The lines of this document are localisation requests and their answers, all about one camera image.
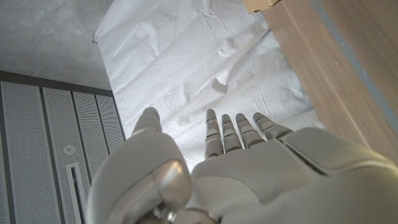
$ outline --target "crumpled white paper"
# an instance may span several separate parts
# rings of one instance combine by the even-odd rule
[[[267,22],[242,0],[115,0],[95,41],[126,136],[153,106],[189,169],[204,157],[208,108],[322,127]]]

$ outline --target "white robotic arm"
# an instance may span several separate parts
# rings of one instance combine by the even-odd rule
[[[133,134],[96,174],[87,223],[398,223],[398,169],[324,130],[292,130],[260,113],[228,115],[223,138],[206,113],[205,161],[191,174],[159,114],[147,108]]]

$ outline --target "perforated metal panel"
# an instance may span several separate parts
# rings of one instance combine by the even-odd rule
[[[2,156],[2,142],[0,133],[0,223],[10,223],[8,199],[7,199],[7,185],[6,174],[4,173],[4,163]]]
[[[90,185],[88,182],[83,150],[81,148],[80,135],[78,132],[75,110],[73,108],[72,96],[70,91],[65,90],[43,88],[43,91],[45,104],[47,106],[47,117],[49,119],[62,205],[65,214],[65,222],[76,223],[66,172],[66,165],[75,162],[79,163],[85,192],[85,195],[81,195],[83,200],[87,199]],[[76,149],[76,151],[70,155],[64,153],[63,151],[63,148],[69,145]]]
[[[113,98],[109,96],[96,96],[99,112],[104,125],[105,137],[110,153],[114,152],[124,141],[120,123]]]
[[[17,223],[60,223],[40,91],[1,82]]]
[[[108,149],[102,132],[100,116],[94,95],[73,92],[80,123],[83,144],[86,149],[88,167],[92,177],[108,158]]]

